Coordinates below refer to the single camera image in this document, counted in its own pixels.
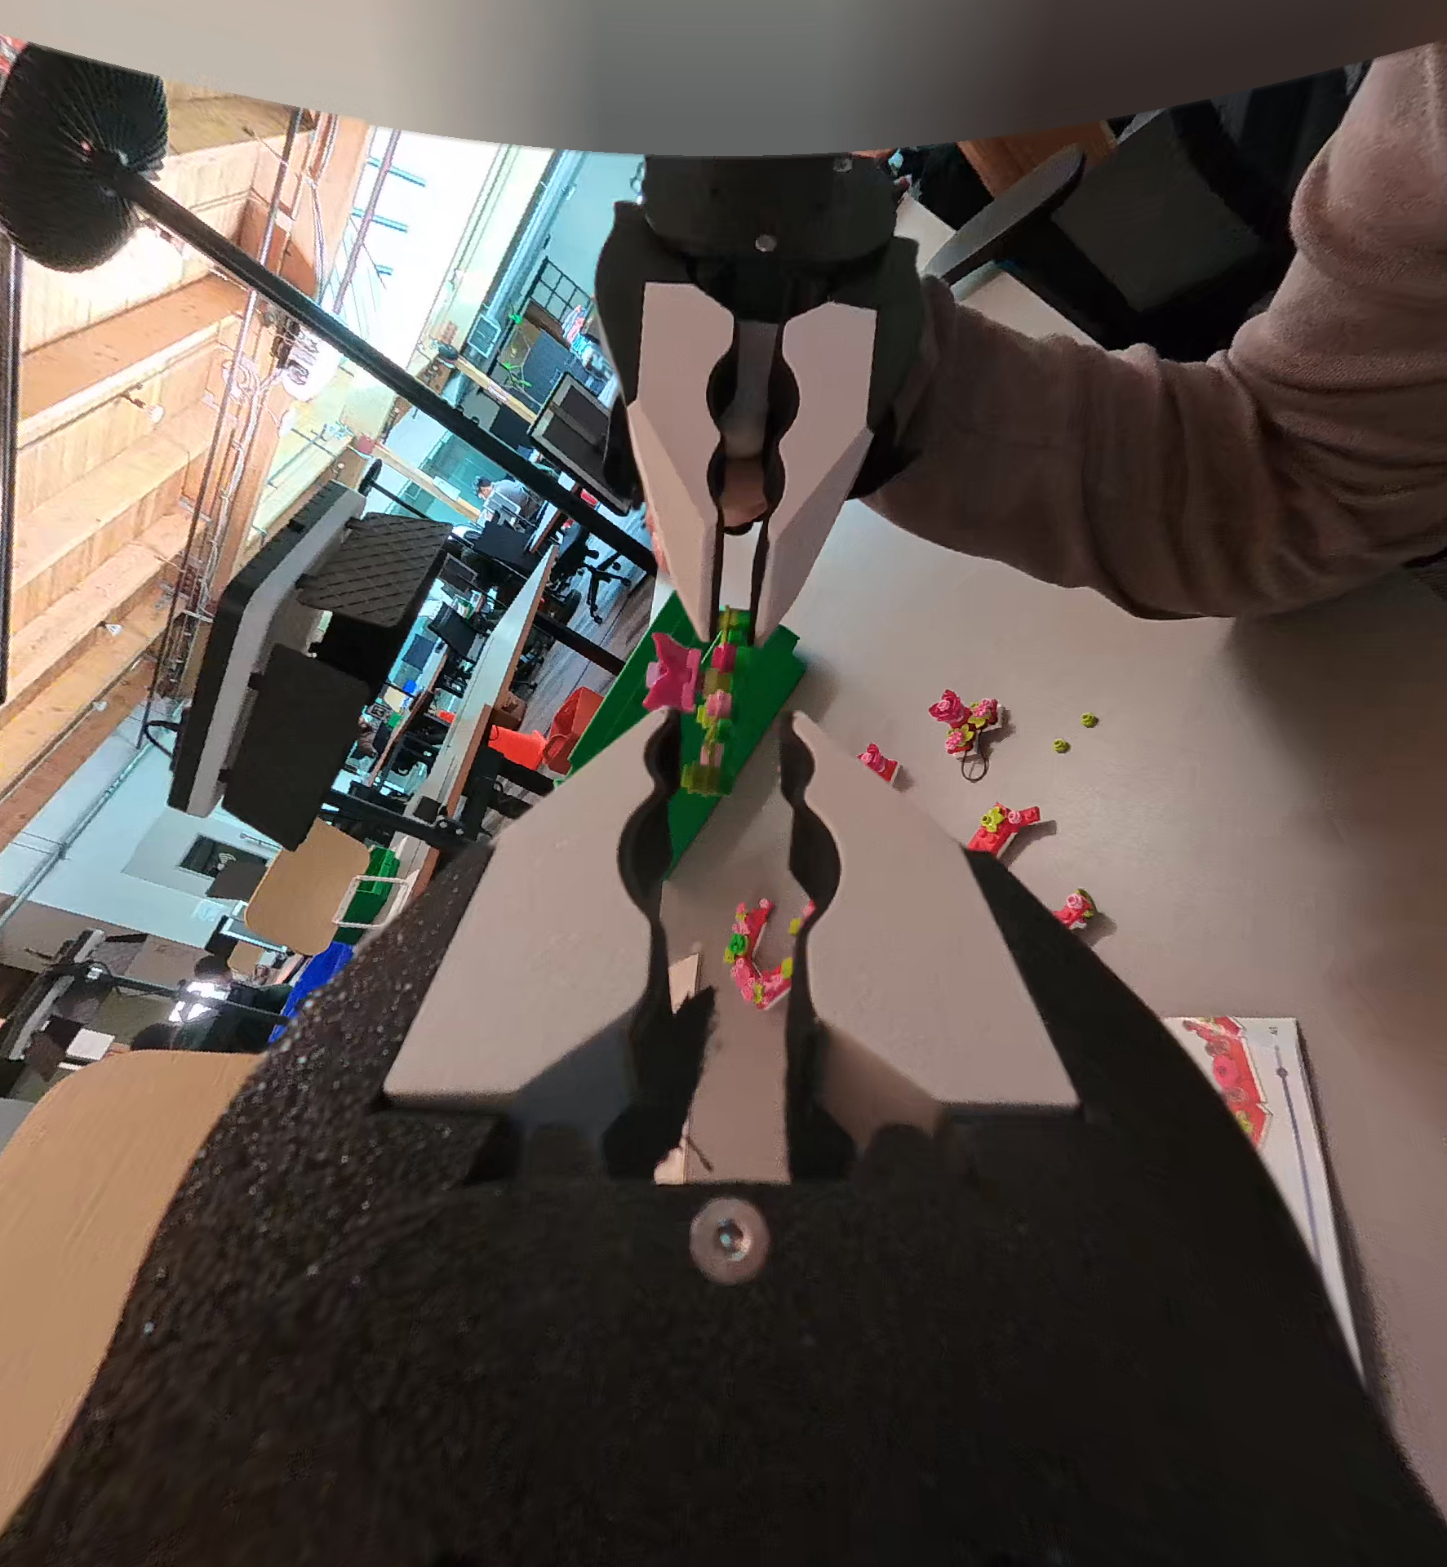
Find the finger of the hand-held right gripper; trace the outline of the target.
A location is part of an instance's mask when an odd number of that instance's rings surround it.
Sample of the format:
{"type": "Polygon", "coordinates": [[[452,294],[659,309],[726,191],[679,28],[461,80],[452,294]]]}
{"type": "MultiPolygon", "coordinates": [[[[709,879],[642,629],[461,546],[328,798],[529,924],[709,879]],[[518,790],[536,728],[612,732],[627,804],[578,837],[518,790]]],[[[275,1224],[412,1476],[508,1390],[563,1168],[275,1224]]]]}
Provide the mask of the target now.
{"type": "Polygon", "coordinates": [[[734,315],[694,283],[644,287],[628,428],[670,578],[704,640],[717,633],[734,524],[726,435],[709,396],[715,373],[734,370],[736,347],[734,315]]]}
{"type": "Polygon", "coordinates": [[[753,633],[773,636],[801,595],[871,452],[877,309],[828,302],[783,330],[798,409],[777,445],[783,490],[758,542],[753,633]]]}

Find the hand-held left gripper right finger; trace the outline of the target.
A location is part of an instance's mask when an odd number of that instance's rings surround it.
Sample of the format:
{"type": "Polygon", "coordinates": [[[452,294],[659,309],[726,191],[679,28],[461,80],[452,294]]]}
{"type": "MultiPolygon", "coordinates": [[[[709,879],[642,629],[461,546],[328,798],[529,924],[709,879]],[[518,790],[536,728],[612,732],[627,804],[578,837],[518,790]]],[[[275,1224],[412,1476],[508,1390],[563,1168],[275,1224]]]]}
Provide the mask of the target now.
{"type": "Polygon", "coordinates": [[[1080,1108],[963,843],[805,713],[784,798],[813,901],[784,1023],[792,1179],[848,1174],[892,1125],[1080,1108]]]}

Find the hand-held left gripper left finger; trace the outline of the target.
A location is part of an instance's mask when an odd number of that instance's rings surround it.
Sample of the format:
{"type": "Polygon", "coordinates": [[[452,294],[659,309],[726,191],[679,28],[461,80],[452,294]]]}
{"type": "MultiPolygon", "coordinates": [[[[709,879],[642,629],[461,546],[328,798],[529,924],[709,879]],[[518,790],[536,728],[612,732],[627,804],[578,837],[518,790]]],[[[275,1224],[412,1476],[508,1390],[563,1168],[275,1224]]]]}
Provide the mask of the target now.
{"type": "Polygon", "coordinates": [[[392,1106],[568,1127],[617,1178],[651,1181],[681,1146],[707,1040],[675,1014],[660,916],[681,740],[679,712],[645,713],[493,841],[392,1106]]]}

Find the green lego baseplate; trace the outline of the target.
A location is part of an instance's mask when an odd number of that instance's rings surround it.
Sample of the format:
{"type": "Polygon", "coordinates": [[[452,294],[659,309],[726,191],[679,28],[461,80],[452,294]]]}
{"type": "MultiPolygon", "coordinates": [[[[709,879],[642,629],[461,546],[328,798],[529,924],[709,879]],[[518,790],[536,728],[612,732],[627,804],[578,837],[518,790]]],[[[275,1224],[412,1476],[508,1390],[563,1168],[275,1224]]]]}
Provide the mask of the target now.
{"type": "MultiPolygon", "coordinates": [[[[647,712],[642,706],[642,697],[647,689],[647,668],[653,659],[655,631],[670,633],[691,646],[711,644],[704,642],[694,633],[691,618],[679,597],[670,597],[659,610],[649,633],[638,642],[634,655],[627,661],[621,674],[604,693],[604,702],[598,713],[578,743],[578,751],[572,760],[572,775],[587,766],[598,753],[606,751],[617,738],[657,713],[647,712]]],[[[798,644],[800,638],[790,627],[784,625],[777,627],[773,636],[766,638],[762,644],[753,644],[753,674],[747,676],[743,715],[737,719],[730,745],[734,762],[730,768],[734,774],[730,792],[734,790],[745,764],[753,759],[766,734],[769,734],[781,710],[786,706],[805,674],[807,665],[798,653],[798,644]]],[[[692,760],[700,749],[700,728],[694,715],[679,713],[677,734],[677,772],[681,774],[683,762],[692,760]]],[[[696,796],[687,792],[681,783],[677,783],[670,802],[674,866],[677,866],[691,849],[692,841],[713,817],[724,796],[696,796]]]]}

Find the pink and green lego strip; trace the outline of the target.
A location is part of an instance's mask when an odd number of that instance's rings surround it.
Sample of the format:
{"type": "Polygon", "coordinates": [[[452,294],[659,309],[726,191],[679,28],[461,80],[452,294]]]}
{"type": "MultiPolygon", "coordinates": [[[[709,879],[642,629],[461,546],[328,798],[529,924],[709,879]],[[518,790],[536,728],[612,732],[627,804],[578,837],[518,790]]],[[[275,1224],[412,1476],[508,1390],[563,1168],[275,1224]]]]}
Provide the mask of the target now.
{"type": "Polygon", "coordinates": [[[700,728],[700,749],[683,762],[679,783],[696,796],[724,796],[732,785],[730,745],[745,710],[747,676],[753,674],[753,614],[726,606],[707,650],[692,655],[691,695],[700,728]]]}

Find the person's right forearm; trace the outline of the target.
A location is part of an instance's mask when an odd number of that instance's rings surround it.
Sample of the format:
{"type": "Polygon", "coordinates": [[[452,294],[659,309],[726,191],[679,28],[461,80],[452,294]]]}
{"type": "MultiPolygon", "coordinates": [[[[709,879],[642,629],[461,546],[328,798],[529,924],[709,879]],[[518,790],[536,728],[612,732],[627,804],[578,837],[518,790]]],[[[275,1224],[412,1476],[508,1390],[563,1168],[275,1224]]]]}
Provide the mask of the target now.
{"type": "Polygon", "coordinates": [[[1138,616],[1256,616],[1447,550],[1447,39],[1375,60],[1294,261],[1205,362],[1031,338],[925,285],[865,503],[1138,616]]]}

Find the pink curved lego segment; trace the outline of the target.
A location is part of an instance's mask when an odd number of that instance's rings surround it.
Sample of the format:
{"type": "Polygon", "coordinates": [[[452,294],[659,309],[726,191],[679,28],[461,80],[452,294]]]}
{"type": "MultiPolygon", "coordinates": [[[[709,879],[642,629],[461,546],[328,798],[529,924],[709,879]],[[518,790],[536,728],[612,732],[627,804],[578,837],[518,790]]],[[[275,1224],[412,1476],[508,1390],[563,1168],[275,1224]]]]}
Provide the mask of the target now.
{"type": "Polygon", "coordinates": [[[762,935],[773,918],[775,901],[739,901],[734,909],[734,924],[726,945],[726,967],[741,997],[756,1010],[771,1010],[792,993],[796,978],[801,935],[818,911],[809,899],[788,924],[790,946],[783,960],[766,965],[760,958],[762,935]]]}

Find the pink lego flower cluster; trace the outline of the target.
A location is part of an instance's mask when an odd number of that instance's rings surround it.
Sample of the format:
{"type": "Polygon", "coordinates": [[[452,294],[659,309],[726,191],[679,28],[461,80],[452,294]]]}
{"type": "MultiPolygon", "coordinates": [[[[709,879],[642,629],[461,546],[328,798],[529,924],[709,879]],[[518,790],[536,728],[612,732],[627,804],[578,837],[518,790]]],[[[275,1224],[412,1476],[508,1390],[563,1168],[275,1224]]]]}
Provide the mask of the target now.
{"type": "Polygon", "coordinates": [[[946,727],[946,753],[967,781],[982,781],[989,768],[991,736],[1006,723],[1008,712],[991,697],[967,702],[957,691],[946,689],[929,706],[929,715],[946,727]]]}

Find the white lego instruction booklet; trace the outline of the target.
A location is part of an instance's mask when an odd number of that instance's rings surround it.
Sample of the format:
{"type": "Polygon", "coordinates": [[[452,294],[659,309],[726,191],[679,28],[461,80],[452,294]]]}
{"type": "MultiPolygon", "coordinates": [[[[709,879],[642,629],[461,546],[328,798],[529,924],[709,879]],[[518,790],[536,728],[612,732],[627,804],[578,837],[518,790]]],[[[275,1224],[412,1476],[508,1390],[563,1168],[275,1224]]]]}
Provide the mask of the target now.
{"type": "Polygon", "coordinates": [[[1299,1022],[1292,1016],[1215,1012],[1172,1014],[1164,1025],[1213,1082],[1256,1149],[1322,1273],[1350,1358],[1363,1373],[1341,1221],[1299,1022]]]}

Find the black computer monitor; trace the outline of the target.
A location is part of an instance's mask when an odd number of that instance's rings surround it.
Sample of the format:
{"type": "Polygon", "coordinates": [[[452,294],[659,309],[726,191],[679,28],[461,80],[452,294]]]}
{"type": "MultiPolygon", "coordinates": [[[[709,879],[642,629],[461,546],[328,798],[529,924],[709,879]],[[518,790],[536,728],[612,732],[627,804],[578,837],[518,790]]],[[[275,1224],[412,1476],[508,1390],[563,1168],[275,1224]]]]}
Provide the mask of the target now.
{"type": "Polygon", "coordinates": [[[640,507],[640,477],[623,417],[617,418],[572,371],[561,373],[538,411],[531,443],[617,514],[640,507]]]}

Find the green storage bin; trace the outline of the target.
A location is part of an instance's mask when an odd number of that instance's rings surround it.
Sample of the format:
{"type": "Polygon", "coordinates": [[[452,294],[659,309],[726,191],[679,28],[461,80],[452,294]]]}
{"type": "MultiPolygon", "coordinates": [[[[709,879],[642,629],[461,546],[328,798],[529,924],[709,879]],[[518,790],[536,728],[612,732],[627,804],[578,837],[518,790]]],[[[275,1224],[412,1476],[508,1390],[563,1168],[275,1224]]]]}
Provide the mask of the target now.
{"type": "Polygon", "coordinates": [[[416,873],[358,877],[348,888],[348,899],[341,909],[333,939],[354,946],[367,933],[384,929],[411,901],[414,883],[416,873]]]}

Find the wooden chair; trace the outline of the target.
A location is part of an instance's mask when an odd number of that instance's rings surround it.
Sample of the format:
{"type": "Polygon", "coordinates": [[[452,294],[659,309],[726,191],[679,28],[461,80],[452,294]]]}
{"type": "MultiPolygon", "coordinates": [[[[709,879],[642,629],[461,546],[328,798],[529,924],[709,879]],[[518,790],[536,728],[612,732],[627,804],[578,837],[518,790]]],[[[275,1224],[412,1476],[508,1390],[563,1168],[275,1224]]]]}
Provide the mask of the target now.
{"type": "Polygon", "coordinates": [[[350,884],[369,873],[401,875],[399,854],[318,819],[305,841],[283,849],[243,909],[260,943],[317,956],[335,939],[350,884]]]}

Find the red chair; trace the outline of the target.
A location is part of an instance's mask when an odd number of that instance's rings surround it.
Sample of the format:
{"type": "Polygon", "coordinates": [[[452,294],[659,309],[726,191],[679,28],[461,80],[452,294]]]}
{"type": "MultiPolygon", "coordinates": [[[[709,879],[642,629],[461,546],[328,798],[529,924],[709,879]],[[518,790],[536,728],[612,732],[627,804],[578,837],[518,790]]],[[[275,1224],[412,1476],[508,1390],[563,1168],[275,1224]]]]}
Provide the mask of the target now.
{"type": "Polygon", "coordinates": [[[557,715],[548,730],[544,766],[565,777],[572,772],[572,760],[578,743],[591,727],[595,715],[604,702],[604,693],[597,693],[587,685],[580,685],[557,710],[557,715]]]}

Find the long white desk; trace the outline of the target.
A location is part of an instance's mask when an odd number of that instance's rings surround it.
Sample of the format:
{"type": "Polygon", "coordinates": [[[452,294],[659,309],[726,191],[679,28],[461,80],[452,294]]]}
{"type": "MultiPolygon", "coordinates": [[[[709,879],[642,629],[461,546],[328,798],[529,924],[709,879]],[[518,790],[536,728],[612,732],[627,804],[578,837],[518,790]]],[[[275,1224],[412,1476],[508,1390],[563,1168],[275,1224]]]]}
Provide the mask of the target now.
{"type": "Polygon", "coordinates": [[[486,815],[495,807],[501,766],[506,757],[493,749],[491,730],[497,723],[497,708],[510,695],[518,676],[557,554],[557,544],[550,544],[538,569],[503,610],[497,627],[486,638],[465,687],[461,712],[416,802],[405,813],[409,834],[426,843],[429,852],[439,851],[448,830],[463,837],[478,836],[486,815]]]}

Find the black round ribbed lamp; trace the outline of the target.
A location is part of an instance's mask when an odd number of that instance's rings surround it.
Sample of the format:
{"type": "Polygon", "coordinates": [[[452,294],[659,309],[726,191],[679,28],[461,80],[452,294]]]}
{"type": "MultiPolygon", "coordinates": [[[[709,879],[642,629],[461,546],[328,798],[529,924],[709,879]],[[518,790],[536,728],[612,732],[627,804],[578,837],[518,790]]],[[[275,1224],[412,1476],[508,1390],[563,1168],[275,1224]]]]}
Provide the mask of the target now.
{"type": "Polygon", "coordinates": [[[115,170],[153,180],[166,152],[162,76],[27,43],[0,86],[0,229],[55,272],[102,266],[140,221],[115,170]]]}

